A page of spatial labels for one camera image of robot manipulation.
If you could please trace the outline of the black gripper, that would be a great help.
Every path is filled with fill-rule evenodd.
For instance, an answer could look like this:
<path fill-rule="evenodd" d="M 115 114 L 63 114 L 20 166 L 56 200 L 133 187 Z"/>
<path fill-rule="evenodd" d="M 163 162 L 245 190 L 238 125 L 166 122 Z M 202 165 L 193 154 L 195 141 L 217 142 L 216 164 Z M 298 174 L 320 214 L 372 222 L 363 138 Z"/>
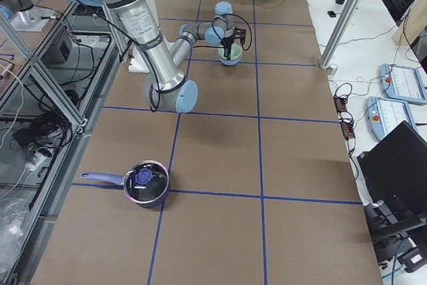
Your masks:
<path fill-rule="evenodd" d="M 232 27 L 226 31 L 225 36 L 221 40 L 221 45 L 226 49 L 226 59 L 228 61 L 232 60 L 232 49 L 231 46 L 234 41 L 238 39 L 241 46 L 244 46 L 246 42 L 246 29 L 239 27 Z"/>

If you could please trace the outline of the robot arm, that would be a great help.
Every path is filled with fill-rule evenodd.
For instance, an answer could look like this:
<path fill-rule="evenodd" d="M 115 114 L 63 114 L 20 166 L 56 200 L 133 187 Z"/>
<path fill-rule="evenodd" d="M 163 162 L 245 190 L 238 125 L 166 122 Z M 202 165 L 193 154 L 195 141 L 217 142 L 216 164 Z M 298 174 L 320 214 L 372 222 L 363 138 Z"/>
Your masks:
<path fill-rule="evenodd" d="M 183 25 L 172 46 L 159 28 L 147 0 L 70 0 L 81 5 L 105 5 L 118 15 L 124 28 L 121 32 L 134 42 L 142 56 L 149 75 L 143 86 L 143 96 L 152 111 L 166 109 L 178 113 L 190 112 L 196 105 L 198 87 L 179 68 L 199 40 L 217 45 L 223 63 L 234 65 L 239 59 L 232 57 L 234 41 L 246 40 L 245 29 L 234 25 L 230 3 L 222 1 L 215 6 L 215 17 L 208 23 Z"/>

